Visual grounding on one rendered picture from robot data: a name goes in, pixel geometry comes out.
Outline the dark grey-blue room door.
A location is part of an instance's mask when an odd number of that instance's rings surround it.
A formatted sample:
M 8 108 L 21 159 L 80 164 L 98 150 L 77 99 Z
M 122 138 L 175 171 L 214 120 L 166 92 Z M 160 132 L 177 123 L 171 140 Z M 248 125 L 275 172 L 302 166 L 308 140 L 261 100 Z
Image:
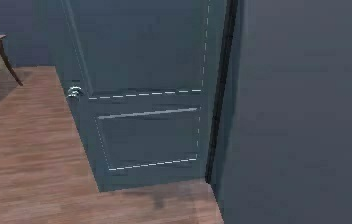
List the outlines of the dark grey-blue room door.
M 225 0 L 45 0 L 101 192 L 204 176 Z M 68 97 L 72 86 L 82 88 Z

